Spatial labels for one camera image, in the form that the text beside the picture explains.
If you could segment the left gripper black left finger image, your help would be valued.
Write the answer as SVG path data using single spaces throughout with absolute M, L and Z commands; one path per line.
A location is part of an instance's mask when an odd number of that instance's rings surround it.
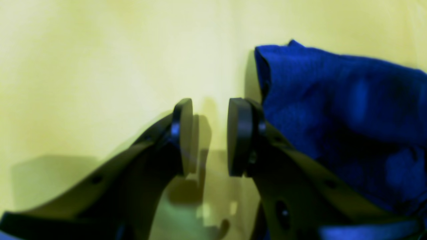
M 193 105 L 180 100 L 127 149 L 65 193 L 5 212 L 2 240 L 147 240 L 165 188 L 191 156 Z

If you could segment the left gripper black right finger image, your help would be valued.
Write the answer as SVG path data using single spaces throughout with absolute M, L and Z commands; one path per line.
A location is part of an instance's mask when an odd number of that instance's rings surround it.
M 228 171 L 253 179 L 272 240 L 422 240 L 424 221 L 392 214 L 296 150 L 251 99 L 231 98 Z

